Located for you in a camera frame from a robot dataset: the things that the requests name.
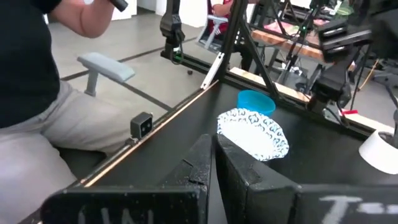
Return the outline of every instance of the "white bowl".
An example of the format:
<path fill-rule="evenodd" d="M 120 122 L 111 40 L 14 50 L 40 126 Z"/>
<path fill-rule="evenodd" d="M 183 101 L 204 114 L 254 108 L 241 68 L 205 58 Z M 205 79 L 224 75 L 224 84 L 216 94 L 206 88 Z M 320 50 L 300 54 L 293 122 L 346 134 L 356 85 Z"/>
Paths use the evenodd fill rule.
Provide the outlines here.
<path fill-rule="evenodd" d="M 218 116 L 222 134 L 259 161 L 283 158 L 289 144 L 282 128 L 269 117 L 247 109 L 232 109 Z"/>

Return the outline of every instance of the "small camera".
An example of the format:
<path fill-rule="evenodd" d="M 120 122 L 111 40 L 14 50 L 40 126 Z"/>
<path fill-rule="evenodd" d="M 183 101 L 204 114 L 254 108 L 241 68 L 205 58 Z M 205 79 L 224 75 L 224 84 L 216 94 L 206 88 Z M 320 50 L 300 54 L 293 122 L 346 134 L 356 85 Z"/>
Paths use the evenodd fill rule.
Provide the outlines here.
<path fill-rule="evenodd" d="M 153 115 L 142 112 L 130 121 L 130 134 L 133 138 L 142 139 L 152 131 Z"/>

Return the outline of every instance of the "chair armrest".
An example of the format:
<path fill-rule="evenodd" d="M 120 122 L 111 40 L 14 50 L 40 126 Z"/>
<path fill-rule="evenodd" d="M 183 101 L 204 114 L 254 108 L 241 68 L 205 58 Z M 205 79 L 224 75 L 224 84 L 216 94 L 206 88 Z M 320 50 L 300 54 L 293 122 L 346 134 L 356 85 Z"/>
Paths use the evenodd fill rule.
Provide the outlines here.
<path fill-rule="evenodd" d="M 214 23 L 225 23 L 228 22 L 228 19 L 225 17 L 218 17 L 213 15 L 207 15 L 207 19 L 212 20 Z"/>
<path fill-rule="evenodd" d="M 136 74 L 131 67 L 95 52 L 79 56 L 77 60 L 89 71 L 118 83 L 124 83 Z"/>

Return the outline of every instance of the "black t-shirt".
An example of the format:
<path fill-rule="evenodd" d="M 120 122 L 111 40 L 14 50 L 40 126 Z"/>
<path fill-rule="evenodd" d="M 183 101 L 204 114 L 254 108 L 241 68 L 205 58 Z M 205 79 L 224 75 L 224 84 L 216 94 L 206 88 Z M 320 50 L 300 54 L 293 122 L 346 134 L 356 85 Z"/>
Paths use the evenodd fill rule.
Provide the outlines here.
<path fill-rule="evenodd" d="M 44 21 L 61 0 L 0 1 L 0 128 L 44 112 L 60 84 Z"/>

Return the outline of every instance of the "floor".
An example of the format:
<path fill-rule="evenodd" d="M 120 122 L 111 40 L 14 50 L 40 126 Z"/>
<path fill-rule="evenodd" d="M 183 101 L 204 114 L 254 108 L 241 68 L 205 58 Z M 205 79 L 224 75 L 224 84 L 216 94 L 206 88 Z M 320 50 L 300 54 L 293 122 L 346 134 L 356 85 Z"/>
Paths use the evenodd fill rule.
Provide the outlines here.
<path fill-rule="evenodd" d="M 186 67 L 173 65 L 160 57 L 164 45 L 159 30 L 161 17 L 146 11 L 139 12 L 139 16 L 131 19 L 113 21 L 107 32 L 97 39 L 85 39 L 60 24 L 50 24 L 53 54 L 60 76 L 79 90 L 84 90 L 87 82 L 86 69 L 76 61 L 81 54 L 99 52 L 131 66 L 137 75 L 125 86 L 101 77 L 97 98 L 124 108 L 132 117 L 146 111 L 153 113 L 156 119 L 196 91 L 205 76 L 198 72 L 187 75 Z M 183 26 L 183 31 L 188 40 L 184 43 L 184 52 L 212 62 L 215 55 L 195 44 L 194 38 L 201 29 Z M 239 56 L 233 55 L 230 63 L 238 66 Z M 305 60 L 302 60 L 302 65 L 309 72 L 315 68 L 314 63 Z M 367 84 L 358 93 L 354 108 L 368 118 L 394 125 L 394 105 L 382 85 Z"/>

